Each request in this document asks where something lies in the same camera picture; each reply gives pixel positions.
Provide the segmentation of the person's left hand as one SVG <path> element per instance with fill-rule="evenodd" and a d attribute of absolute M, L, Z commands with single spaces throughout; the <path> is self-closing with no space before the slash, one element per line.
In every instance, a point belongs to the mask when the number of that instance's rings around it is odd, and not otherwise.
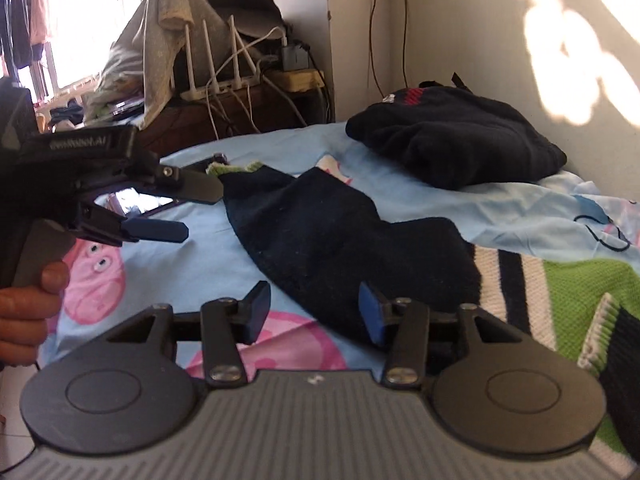
<path fill-rule="evenodd" d="M 1 363 L 29 366 L 38 358 L 48 336 L 47 322 L 60 313 L 62 295 L 70 282 L 70 270 L 62 261 L 41 272 L 40 284 L 1 291 Z"/>

